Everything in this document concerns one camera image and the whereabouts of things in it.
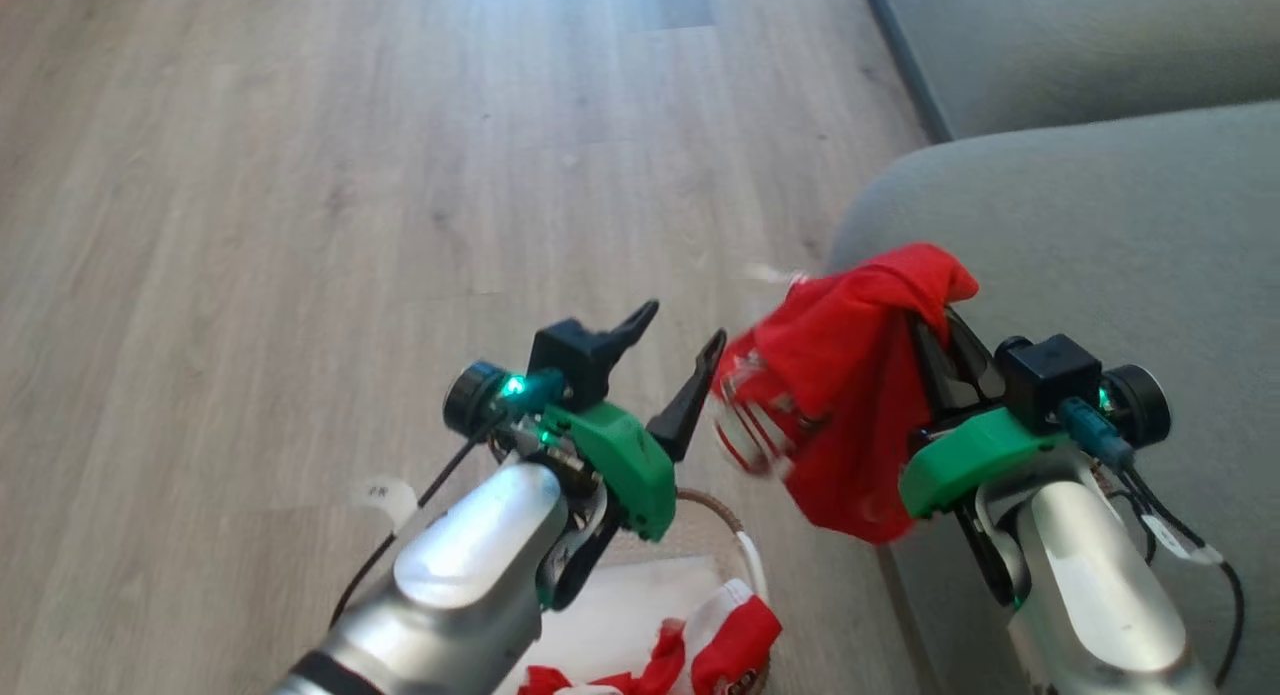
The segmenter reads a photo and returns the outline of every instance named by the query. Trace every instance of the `red cloth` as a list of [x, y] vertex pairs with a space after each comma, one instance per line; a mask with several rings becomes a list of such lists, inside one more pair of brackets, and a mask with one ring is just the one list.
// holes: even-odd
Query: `red cloth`
[[[782, 625], [764, 600], [740, 580], [721, 586], [687, 621], [667, 619], [644, 672], [591, 681], [621, 695], [723, 695], [735, 683], [755, 682]], [[520, 695], [586, 690], [557, 669], [530, 667]]]
[[797, 282], [726, 349], [717, 434], [748, 471], [778, 472], [814, 525], [877, 544], [904, 535], [897, 480], [910, 431], [929, 417], [906, 314], [946, 343], [943, 307], [977, 293], [933, 244]]

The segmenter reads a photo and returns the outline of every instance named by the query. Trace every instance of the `sticker label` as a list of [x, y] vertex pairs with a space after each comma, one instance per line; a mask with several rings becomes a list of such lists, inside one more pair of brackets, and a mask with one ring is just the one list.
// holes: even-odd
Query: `sticker label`
[[1184, 548], [1183, 543], [1176, 535], [1165, 525], [1165, 521], [1147, 513], [1142, 516], [1142, 522], [1147, 523], [1151, 532], [1160, 540], [1165, 549], [1176, 555], [1179, 559], [1193, 562], [1202, 566], [1216, 566], [1222, 563], [1222, 554], [1215, 550], [1211, 545], [1203, 545], [1203, 548], [1197, 548], [1194, 550], [1188, 550]]
[[398, 532], [417, 512], [417, 494], [398, 477], [370, 477], [352, 490], [351, 504], [387, 513], [392, 531]]

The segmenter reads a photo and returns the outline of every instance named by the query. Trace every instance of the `gray couch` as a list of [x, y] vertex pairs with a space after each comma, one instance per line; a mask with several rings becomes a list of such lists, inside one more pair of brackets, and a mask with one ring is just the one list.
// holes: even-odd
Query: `gray couch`
[[[1143, 363], [1174, 410], [1140, 454], [1170, 507], [1235, 563], [1248, 595], [1226, 692], [1280, 691], [1280, 102], [961, 140], [911, 154], [861, 195], [833, 250], [846, 268], [909, 241], [982, 284], [959, 307], [989, 344], [1068, 332]], [[940, 686], [1021, 694], [1006, 614], [946, 518], [892, 548]], [[1207, 667], [1231, 599], [1216, 568], [1157, 555]]]
[[872, 0], [937, 140], [1280, 99], [1280, 0]]

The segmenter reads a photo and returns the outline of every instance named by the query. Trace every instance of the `cable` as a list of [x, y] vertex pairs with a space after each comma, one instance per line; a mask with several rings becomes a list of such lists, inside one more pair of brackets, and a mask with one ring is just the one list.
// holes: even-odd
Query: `cable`
[[488, 444], [489, 444], [489, 453], [493, 454], [493, 462], [500, 466], [503, 461], [507, 459], [507, 453], [502, 452], [502, 448], [498, 447], [498, 443], [497, 440], [493, 439], [493, 436], [489, 436]]
[[[1146, 500], [1147, 506], [1151, 508], [1156, 508], [1160, 517], [1165, 518], [1169, 525], [1174, 526], [1175, 530], [1190, 540], [1193, 545], [1203, 548], [1204, 539], [1197, 535], [1194, 530], [1187, 526], [1187, 523], [1175, 517], [1174, 513], [1169, 512], [1169, 508], [1166, 508], [1165, 503], [1161, 503], [1160, 498], [1152, 493], [1151, 486], [1147, 485], [1147, 481], [1143, 480], [1137, 468], [1130, 466], [1121, 471], [1119, 477], [1121, 483], [1125, 483], [1126, 485], [1132, 484], [1130, 486], [1140, 494], [1139, 499]], [[1221, 687], [1222, 683], [1226, 682], [1226, 677], [1231, 675], [1231, 666], [1235, 664], [1235, 654], [1239, 651], [1240, 639], [1244, 636], [1244, 585], [1240, 582], [1240, 576], [1235, 572], [1235, 568], [1231, 567], [1231, 563], [1224, 559], [1217, 563], [1217, 567], [1222, 571], [1222, 575], [1226, 576], [1226, 581], [1229, 581], [1231, 586], [1231, 600], [1235, 609], [1234, 619], [1231, 622], [1231, 635], [1226, 641], [1226, 651], [1222, 654], [1222, 663], [1217, 668], [1217, 675], [1213, 676], [1213, 685]]]
[[1130, 466], [1125, 468], [1123, 472], [1124, 475], [1121, 477], [1128, 476], [1129, 481], [1133, 481], [1134, 490], [1137, 493], [1142, 493], [1143, 498], [1147, 499], [1147, 504], [1151, 506], [1152, 508], [1156, 508], [1156, 512], [1160, 513], [1160, 517], [1165, 518], [1165, 522], [1174, 526], [1174, 530], [1181, 532], [1188, 540], [1192, 541], [1193, 545], [1197, 545], [1197, 548], [1203, 548], [1204, 539], [1199, 535], [1196, 535], [1196, 531], [1193, 531], [1190, 527], [1187, 526], [1187, 523], [1176, 518], [1174, 513], [1169, 512], [1169, 508], [1165, 507], [1165, 503], [1161, 503], [1160, 498], [1157, 498], [1156, 494], [1152, 493], [1151, 486], [1147, 485], [1147, 481], [1143, 480], [1140, 475], [1138, 475], [1138, 468]]
[[[474, 435], [467, 436], [467, 440], [465, 444], [462, 444], [462, 448], [460, 448], [457, 453], [453, 453], [453, 457], [449, 458], [449, 462], [444, 463], [444, 468], [440, 470], [439, 475], [435, 476], [435, 480], [431, 483], [431, 485], [417, 499], [417, 509], [421, 511], [421, 508], [426, 507], [426, 503], [429, 503], [429, 500], [435, 495], [435, 493], [440, 489], [440, 486], [444, 485], [444, 481], [448, 480], [448, 477], [453, 475], [453, 471], [458, 468], [458, 466], [462, 463], [463, 459], [466, 459], [467, 453], [474, 451], [475, 445], [483, 443], [486, 439], [486, 436], [489, 436], [489, 433], [492, 433], [493, 429], [497, 427], [499, 422], [502, 422], [504, 416], [506, 416], [504, 412], [495, 413], [495, 416], [490, 419], [489, 422], [485, 422], [483, 426], [480, 426], [480, 430], [476, 430]], [[330, 630], [333, 628], [333, 626], [338, 625], [338, 618], [340, 618], [342, 613], [346, 612], [347, 604], [351, 602], [351, 596], [356, 594], [356, 589], [360, 587], [361, 581], [364, 581], [365, 577], [369, 575], [369, 572], [374, 570], [374, 566], [378, 564], [378, 561], [384, 554], [387, 554], [387, 550], [390, 549], [393, 543], [396, 543], [394, 531], [387, 535], [387, 538], [381, 541], [381, 544], [378, 545], [378, 548], [375, 548], [374, 552], [369, 555], [369, 559], [365, 561], [365, 564], [360, 566], [360, 570], [356, 571], [356, 576], [352, 577], [351, 582], [347, 584], [347, 589], [342, 591], [342, 596], [338, 598], [338, 604], [334, 605], [333, 608], [333, 614], [329, 617]]]
[[1139, 500], [1138, 495], [1134, 495], [1129, 490], [1116, 490], [1115, 493], [1107, 495], [1108, 500], [1114, 498], [1124, 498], [1125, 500], [1129, 500], [1129, 507], [1133, 508], [1133, 517], [1138, 518], [1138, 527], [1142, 527], [1143, 534], [1147, 536], [1147, 553], [1143, 554], [1142, 559], [1149, 566], [1151, 561], [1156, 557], [1156, 534], [1151, 531], [1151, 527], [1147, 526], [1147, 521], [1142, 518], [1142, 500]]

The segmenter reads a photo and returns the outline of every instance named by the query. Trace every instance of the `basket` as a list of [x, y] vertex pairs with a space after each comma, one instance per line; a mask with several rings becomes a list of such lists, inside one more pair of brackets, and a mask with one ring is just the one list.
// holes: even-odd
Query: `basket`
[[[618, 532], [572, 607], [543, 617], [543, 637], [497, 694], [515, 695], [530, 666], [557, 668], [575, 682], [635, 671], [649, 660], [663, 618], [692, 613], [735, 577], [768, 603], [759, 552], [733, 512], [684, 486], [676, 499], [662, 543]], [[759, 695], [768, 675], [765, 663], [744, 695]]]

